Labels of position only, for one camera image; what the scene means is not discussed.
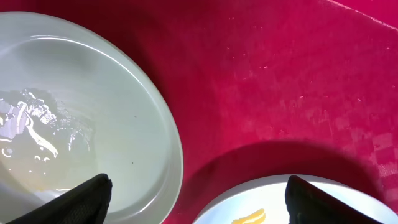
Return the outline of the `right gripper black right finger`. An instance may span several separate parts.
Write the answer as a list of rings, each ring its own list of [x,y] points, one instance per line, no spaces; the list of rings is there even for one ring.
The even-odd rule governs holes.
[[[287,181],[285,204],[290,224],[380,224],[296,175]]]

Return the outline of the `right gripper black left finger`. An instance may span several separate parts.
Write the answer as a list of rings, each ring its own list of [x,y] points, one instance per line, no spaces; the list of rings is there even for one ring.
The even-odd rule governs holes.
[[[106,174],[98,174],[7,224],[103,224],[112,187]]]

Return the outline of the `light blue plate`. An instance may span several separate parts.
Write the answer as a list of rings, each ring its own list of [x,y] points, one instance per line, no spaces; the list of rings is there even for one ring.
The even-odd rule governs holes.
[[[273,175],[237,185],[211,201],[194,223],[232,223],[260,209],[265,211],[265,223],[288,223],[285,188],[289,177]],[[300,178],[381,223],[397,223],[397,214],[368,194],[322,177],[301,175]]]

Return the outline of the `mint green plate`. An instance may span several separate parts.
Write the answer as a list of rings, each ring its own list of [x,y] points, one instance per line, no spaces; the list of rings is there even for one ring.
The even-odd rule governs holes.
[[[1,14],[1,222],[105,173],[106,223],[161,223],[183,156],[149,77],[93,32],[56,17]]]

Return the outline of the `red plastic tray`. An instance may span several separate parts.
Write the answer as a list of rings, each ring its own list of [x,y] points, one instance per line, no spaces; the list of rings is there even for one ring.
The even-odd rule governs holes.
[[[184,178],[167,223],[267,175],[317,175],[397,209],[396,1],[2,1],[126,53],[166,100]]]

